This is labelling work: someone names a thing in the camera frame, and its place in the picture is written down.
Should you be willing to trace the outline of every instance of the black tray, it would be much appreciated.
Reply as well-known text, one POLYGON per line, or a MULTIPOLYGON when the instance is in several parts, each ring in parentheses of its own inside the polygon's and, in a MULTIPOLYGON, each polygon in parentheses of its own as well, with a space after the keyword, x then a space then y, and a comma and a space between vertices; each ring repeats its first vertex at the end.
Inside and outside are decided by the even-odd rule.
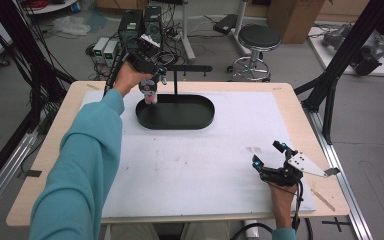
POLYGON ((157 104, 136 105, 139 123, 149 129, 193 130, 211 124, 214 118, 214 104, 199 95, 158 94, 157 104))

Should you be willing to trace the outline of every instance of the person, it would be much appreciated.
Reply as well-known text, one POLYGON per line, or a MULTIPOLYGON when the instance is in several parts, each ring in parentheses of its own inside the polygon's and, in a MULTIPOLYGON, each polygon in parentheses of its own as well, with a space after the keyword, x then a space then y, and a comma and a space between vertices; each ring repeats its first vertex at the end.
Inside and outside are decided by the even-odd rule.
MULTIPOLYGON (((31 213, 30 239, 98 239, 102 208, 117 173, 121 156, 123 98, 150 74, 123 63, 113 89, 100 102, 86 104, 60 144, 59 157, 47 176, 45 189, 31 213)), ((293 194, 271 186, 277 229, 273 239, 295 239, 290 226, 293 194)), ((191 223, 186 234, 215 229, 191 223)), ((223 226, 225 236, 228 228, 223 226)))

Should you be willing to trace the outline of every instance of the stool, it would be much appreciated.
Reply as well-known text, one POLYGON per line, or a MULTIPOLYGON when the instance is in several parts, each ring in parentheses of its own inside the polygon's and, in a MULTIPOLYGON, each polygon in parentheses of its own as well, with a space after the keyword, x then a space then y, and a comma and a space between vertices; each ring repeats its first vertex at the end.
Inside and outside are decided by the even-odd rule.
POLYGON ((247 25, 241 28, 239 43, 251 50, 251 56, 238 58, 227 71, 233 77, 241 76, 250 81, 270 82, 269 67, 263 60, 263 52, 271 51, 280 44, 280 34, 262 25, 247 25))

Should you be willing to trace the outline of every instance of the hand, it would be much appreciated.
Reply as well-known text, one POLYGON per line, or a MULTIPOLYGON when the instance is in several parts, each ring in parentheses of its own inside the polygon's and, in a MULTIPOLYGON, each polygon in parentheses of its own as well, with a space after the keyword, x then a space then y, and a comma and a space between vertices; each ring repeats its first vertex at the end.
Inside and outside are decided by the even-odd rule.
POLYGON ((150 79, 151 77, 151 74, 137 72, 128 61, 125 61, 120 71, 118 71, 114 89, 124 97, 130 92, 130 89, 137 86, 141 80, 150 79))
POLYGON ((281 187, 274 183, 268 183, 271 190, 273 207, 272 211, 276 219, 277 228, 290 228, 291 222, 291 204, 294 194, 297 191, 297 185, 292 187, 281 187))

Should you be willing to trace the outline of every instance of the box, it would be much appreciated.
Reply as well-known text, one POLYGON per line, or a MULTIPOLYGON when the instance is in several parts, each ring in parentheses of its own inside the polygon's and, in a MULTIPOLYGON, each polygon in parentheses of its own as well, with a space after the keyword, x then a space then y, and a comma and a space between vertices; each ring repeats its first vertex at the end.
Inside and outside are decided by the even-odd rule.
POLYGON ((267 24, 282 35, 282 43, 303 43, 325 0, 276 0, 267 13, 267 24))
POLYGON ((143 10, 148 5, 147 0, 98 0, 98 8, 106 10, 143 10))
POLYGON ((270 1, 248 1, 245 8, 245 16, 247 17, 263 17, 267 16, 270 1))

